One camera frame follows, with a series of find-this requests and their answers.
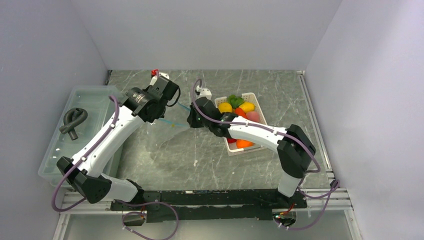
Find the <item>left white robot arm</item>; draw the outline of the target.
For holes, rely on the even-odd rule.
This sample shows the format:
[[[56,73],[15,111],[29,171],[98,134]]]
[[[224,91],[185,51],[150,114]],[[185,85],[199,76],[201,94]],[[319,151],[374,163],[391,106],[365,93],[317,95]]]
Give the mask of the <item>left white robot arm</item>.
[[[139,209],[144,203],[142,188],[131,180],[105,175],[104,168],[135,130],[144,123],[163,118],[168,102],[180,93],[176,83],[159,75],[144,89],[128,90],[121,100],[110,96],[115,105],[113,116],[79,152],[57,161],[63,179],[91,204],[116,199],[131,210]]]

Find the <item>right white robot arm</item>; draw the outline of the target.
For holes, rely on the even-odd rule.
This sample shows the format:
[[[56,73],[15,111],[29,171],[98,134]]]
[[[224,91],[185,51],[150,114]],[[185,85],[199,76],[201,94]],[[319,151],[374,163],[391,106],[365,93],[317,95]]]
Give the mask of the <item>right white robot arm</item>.
[[[246,140],[278,154],[283,174],[275,194],[276,203],[287,208],[295,191],[315,160],[316,148],[298,125],[275,127],[250,121],[235,113],[221,113],[206,97],[193,97],[187,122],[191,128],[207,128],[217,137]]]

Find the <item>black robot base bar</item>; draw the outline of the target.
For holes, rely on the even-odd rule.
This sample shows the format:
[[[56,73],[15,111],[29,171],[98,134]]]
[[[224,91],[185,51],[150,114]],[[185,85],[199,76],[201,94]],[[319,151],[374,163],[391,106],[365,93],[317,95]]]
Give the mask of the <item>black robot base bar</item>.
[[[286,197],[274,188],[231,190],[146,190],[129,205],[113,202],[112,211],[146,211],[148,223],[179,220],[271,220],[278,211],[305,209],[303,195]]]

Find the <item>orange tangerine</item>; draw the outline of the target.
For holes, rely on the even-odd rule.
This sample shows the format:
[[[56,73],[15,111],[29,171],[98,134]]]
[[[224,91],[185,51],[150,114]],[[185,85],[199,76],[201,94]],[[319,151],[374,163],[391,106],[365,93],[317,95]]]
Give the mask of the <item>orange tangerine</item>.
[[[250,148],[255,145],[253,142],[244,139],[237,139],[235,144],[238,149]]]

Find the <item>pink peach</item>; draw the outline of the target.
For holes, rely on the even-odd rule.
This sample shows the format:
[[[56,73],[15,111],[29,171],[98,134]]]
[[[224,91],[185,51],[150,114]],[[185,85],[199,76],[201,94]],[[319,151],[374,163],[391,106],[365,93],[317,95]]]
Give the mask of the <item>pink peach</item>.
[[[256,111],[249,111],[246,113],[246,117],[248,120],[253,121],[255,123],[260,123],[261,122],[261,116],[258,112]]]

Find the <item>clear zip top bag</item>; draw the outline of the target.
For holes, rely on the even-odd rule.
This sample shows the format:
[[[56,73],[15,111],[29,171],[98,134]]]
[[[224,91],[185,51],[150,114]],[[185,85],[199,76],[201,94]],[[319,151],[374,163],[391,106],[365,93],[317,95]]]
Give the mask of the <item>clear zip top bag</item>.
[[[190,128],[187,122],[189,114],[190,108],[177,102],[172,107],[166,107],[163,118],[146,124],[146,150],[153,159],[164,145]]]

